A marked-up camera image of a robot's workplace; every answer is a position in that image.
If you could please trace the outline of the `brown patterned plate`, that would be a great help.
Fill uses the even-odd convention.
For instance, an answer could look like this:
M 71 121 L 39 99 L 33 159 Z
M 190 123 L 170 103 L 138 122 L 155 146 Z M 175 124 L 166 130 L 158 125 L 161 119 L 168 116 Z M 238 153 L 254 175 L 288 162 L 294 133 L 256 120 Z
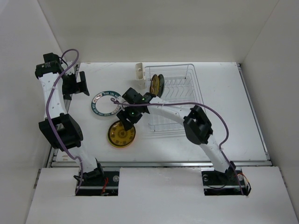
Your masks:
M 135 127 L 125 131 L 122 123 L 120 120 L 114 122 L 108 129 L 107 132 L 107 139 L 108 141 L 113 141 L 115 143 L 119 142 L 128 142 L 135 139 L 136 136 L 136 130 Z

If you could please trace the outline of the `yellow brown front plate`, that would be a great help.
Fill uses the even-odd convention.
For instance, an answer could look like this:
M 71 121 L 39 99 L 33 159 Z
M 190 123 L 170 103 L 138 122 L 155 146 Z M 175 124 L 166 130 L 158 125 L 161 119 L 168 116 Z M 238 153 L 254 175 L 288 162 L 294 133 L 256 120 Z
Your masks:
M 154 74 L 150 81 L 149 92 L 157 96 L 159 93 L 159 86 L 160 86 L 159 77 L 157 74 Z

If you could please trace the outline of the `dark green plate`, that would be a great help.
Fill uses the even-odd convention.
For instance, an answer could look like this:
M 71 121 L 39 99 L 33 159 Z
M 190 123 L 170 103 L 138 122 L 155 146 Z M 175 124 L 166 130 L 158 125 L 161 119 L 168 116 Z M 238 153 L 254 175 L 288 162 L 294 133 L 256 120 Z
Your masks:
M 165 86 L 165 80 L 163 74 L 158 75 L 158 80 L 159 80 L 159 89 L 158 89 L 158 97 L 161 97 L 163 92 L 164 92 L 164 86 Z

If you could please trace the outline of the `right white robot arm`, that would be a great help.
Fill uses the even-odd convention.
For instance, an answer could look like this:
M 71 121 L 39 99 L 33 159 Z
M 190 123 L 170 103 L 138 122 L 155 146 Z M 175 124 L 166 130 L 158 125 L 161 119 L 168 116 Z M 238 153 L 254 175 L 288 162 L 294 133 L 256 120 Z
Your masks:
M 213 136 L 212 123 L 205 109 L 219 116 L 214 109 L 196 102 L 169 103 L 149 92 L 141 95 L 129 88 L 121 98 L 111 99 L 114 104 L 122 106 L 117 113 L 126 131 L 147 113 L 170 119 L 184 128 L 187 139 L 198 145 L 213 164 L 216 178 L 220 183 L 231 181 L 235 174 L 235 164 L 224 154 L 221 143 Z

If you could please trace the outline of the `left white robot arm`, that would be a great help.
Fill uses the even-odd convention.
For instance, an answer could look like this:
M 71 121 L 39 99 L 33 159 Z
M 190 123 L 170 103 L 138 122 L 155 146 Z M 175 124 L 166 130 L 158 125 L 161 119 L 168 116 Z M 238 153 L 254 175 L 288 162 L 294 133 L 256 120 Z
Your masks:
M 78 163 L 81 174 L 75 178 L 88 185 L 100 185 L 105 174 L 96 158 L 83 146 L 83 133 L 79 124 L 67 112 L 65 100 L 72 94 L 89 96 L 85 73 L 79 73 L 77 82 L 75 63 L 62 65 L 62 59 L 54 53 L 43 55 L 44 63 L 36 66 L 35 76 L 43 88 L 45 101 L 44 120 L 39 129 L 54 149 L 60 149 Z

